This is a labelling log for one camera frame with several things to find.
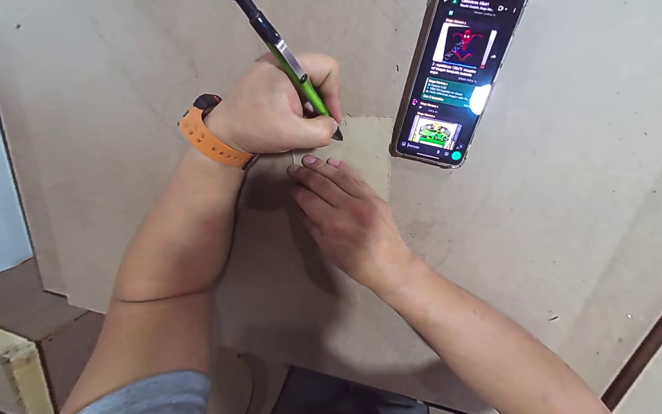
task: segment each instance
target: person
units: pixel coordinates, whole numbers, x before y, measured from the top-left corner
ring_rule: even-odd
[[[336,61],[299,57],[333,118],[303,117],[293,84],[259,59],[206,124],[249,153],[326,146],[341,120]],[[392,306],[483,401],[508,414],[606,413],[587,384],[521,326],[438,275],[347,163],[307,155],[288,174],[327,259]],[[212,286],[244,179],[189,149],[126,251],[97,346],[63,412],[206,412]]]

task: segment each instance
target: green pen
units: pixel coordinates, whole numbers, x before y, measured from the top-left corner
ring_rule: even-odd
[[[278,33],[272,24],[267,20],[264,14],[257,8],[257,5],[254,4],[252,0],[234,0],[237,2],[237,5],[244,11],[246,17],[249,18],[249,23],[252,24],[254,31],[265,42],[267,47],[272,52],[272,55],[280,62],[282,69],[285,73],[288,74],[290,80],[295,84],[296,88],[303,94],[303,97],[310,102],[319,115],[325,117],[331,117],[326,104],[318,96],[318,92],[313,87],[313,84],[308,78],[308,74],[305,73],[303,68],[298,63],[298,60],[293,55],[293,52],[288,48],[288,44],[282,39],[280,33]],[[343,141],[344,134],[341,133],[341,128],[336,130],[336,133],[333,136],[336,141]]]

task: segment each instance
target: green car image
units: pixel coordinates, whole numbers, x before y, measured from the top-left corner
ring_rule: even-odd
[[[431,124],[424,125],[418,132],[420,142],[436,146],[445,146],[451,138],[451,131],[443,125]]]

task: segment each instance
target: spider-man image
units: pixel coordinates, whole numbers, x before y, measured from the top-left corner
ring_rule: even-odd
[[[446,40],[444,60],[448,62],[467,62],[475,66],[482,61],[486,42],[482,34],[473,34],[470,29],[463,33],[460,27],[450,27]]]

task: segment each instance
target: shirt sleeve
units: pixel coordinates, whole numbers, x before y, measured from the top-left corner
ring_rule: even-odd
[[[127,385],[79,414],[206,414],[209,389],[202,373],[163,373]]]

